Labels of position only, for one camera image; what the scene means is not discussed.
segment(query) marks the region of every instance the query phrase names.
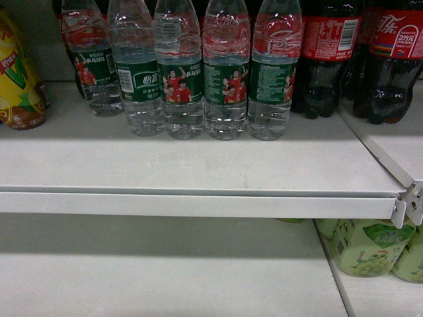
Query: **red bottle label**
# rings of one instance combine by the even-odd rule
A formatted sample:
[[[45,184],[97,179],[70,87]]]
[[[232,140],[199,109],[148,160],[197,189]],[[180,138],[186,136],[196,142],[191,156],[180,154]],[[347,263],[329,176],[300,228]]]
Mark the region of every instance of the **red bottle label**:
[[[300,15],[259,15],[254,30],[254,49],[262,54],[299,57],[303,38]]]
[[[423,11],[383,10],[371,53],[399,59],[423,59]]]
[[[367,7],[363,13],[362,25],[358,32],[357,45],[371,45],[371,39],[375,35],[382,7]]]
[[[361,17],[307,17],[303,56],[319,61],[350,59],[361,20]]]

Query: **coca-cola logo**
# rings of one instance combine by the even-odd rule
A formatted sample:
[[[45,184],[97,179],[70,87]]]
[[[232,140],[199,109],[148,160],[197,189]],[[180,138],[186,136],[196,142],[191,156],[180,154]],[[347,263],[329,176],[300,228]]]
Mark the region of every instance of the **coca-cola logo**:
[[[398,26],[397,22],[403,20],[405,17],[397,18],[394,15],[384,15],[379,21],[377,31],[380,33],[396,34]]]

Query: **cola bottle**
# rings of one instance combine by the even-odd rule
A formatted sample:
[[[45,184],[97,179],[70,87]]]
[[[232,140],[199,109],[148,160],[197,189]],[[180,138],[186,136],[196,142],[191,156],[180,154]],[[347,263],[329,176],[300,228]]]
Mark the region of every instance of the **cola bottle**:
[[[294,112],[330,117],[340,100],[340,82],[358,35],[364,0],[308,0]]]
[[[383,10],[354,114],[370,123],[397,123],[406,114],[423,66],[423,0],[396,0]]]
[[[342,79],[342,96],[353,100],[358,92],[358,87],[364,79],[365,61],[370,55],[370,44],[376,32],[382,12],[381,0],[365,0],[362,25],[358,32],[356,46],[352,53],[350,65]]]

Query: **clear water bottle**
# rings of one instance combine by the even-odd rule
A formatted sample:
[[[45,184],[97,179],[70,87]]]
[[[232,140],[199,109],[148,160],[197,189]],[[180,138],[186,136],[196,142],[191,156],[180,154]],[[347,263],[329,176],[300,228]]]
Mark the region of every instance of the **clear water bottle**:
[[[123,112],[106,22],[94,0],[63,0],[62,27],[84,97],[94,115]]]
[[[188,140],[204,126],[200,25],[191,0],[158,0],[154,46],[165,127]]]
[[[252,44],[249,133],[260,140],[282,136],[289,120],[303,23],[298,0],[264,0]]]
[[[245,128],[250,22],[244,0],[210,0],[203,31],[206,129],[232,140]]]
[[[155,135],[164,130],[153,20],[139,0],[110,0],[108,28],[122,103],[131,132]]]

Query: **white shelf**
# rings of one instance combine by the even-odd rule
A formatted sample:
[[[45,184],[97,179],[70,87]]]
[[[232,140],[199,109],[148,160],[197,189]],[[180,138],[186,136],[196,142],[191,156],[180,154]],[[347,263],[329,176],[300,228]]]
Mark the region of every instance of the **white shelf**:
[[[340,115],[393,176],[406,188],[423,182],[423,81],[414,86],[414,96],[404,118],[396,124],[373,125],[355,118],[352,103],[343,100]]]
[[[337,115],[293,114],[275,142],[140,138],[123,114],[94,117],[73,83],[49,89],[44,125],[0,126],[4,211],[389,219],[404,191]]]
[[[423,284],[403,281],[392,273],[381,277],[354,277],[340,271],[322,238],[349,317],[421,316]]]
[[[312,221],[0,214],[0,240],[2,317],[347,317]]]

